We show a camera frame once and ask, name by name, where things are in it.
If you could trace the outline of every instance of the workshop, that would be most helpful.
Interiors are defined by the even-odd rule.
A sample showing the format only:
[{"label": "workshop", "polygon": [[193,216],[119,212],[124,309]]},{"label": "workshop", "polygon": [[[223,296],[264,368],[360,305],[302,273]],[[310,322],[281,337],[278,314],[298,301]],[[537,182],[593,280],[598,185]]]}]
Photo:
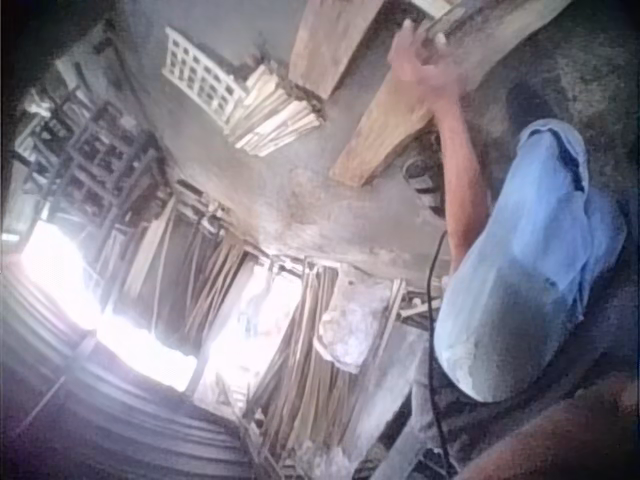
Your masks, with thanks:
[{"label": "workshop", "polygon": [[2,7],[3,478],[639,478],[637,2]]}]

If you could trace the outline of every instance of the black object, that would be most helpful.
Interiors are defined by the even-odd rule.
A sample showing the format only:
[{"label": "black object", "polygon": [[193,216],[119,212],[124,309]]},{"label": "black object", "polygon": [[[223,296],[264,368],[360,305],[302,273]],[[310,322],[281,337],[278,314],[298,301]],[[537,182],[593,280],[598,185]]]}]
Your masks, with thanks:
[{"label": "black object", "polygon": [[507,92],[507,115],[513,137],[541,118],[558,118],[549,102],[527,82],[517,82]]}]

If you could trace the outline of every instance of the wooden plank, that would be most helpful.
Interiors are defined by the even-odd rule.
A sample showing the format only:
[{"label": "wooden plank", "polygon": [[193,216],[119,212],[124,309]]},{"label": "wooden plank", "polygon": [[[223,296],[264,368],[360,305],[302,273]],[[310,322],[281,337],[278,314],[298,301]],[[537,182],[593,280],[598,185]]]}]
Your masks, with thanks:
[{"label": "wooden plank", "polygon": [[451,8],[451,4],[446,0],[411,0],[411,2],[433,18],[440,18]]},{"label": "wooden plank", "polygon": [[327,99],[384,0],[309,0],[289,78]]},{"label": "wooden plank", "polygon": [[[463,0],[428,30],[447,33],[453,60],[476,88],[518,43],[546,25],[571,0]],[[429,106],[387,74],[353,137],[331,169],[334,180],[359,187],[372,180],[394,154],[431,119]]]}]

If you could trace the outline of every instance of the hand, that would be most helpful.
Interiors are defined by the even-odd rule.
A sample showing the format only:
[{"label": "hand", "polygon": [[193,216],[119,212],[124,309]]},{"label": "hand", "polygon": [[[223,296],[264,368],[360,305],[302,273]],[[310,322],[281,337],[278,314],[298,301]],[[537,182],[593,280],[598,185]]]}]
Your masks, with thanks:
[{"label": "hand", "polygon": [[463,87],[444,35],[436,36],[429,51],[423,46],[426,33],[426,28],[416,30],[411,20],[405,20],[393,39],[387,59],[396,78],[406,83],[421,101],[427,102],[438,117],[459,104]]}]

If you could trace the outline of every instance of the dusty floor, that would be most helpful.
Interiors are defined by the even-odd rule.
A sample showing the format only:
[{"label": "dusty floor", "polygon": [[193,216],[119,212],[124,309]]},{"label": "dusty floor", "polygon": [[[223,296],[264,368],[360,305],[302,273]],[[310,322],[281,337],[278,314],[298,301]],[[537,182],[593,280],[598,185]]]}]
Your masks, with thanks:
[{"label": "dusty floor", "polygon": [[[514,147],[505,96],[522,80],[582,132],[594,184],[637,187],[636,36],[628,15],[608,3],[575,2],[516,48],[470,96],[468,118],[494,192]],[[179,174],[229,206],[238,228],[270,252],[345,260],[378,275],[422,282],[442,226],[405,185],[401,162],[362,189],[328,178],[387,72],[391,38],[410,7],[393,3],[380,13],[326,104],[324,126],[258,158],[228,145],[213,120],[163,77],[164,28],[175,28],[235,65],[258,48],[286,62],[305,2],[187,5],[121,0],[116,18],[140,95]]]}]

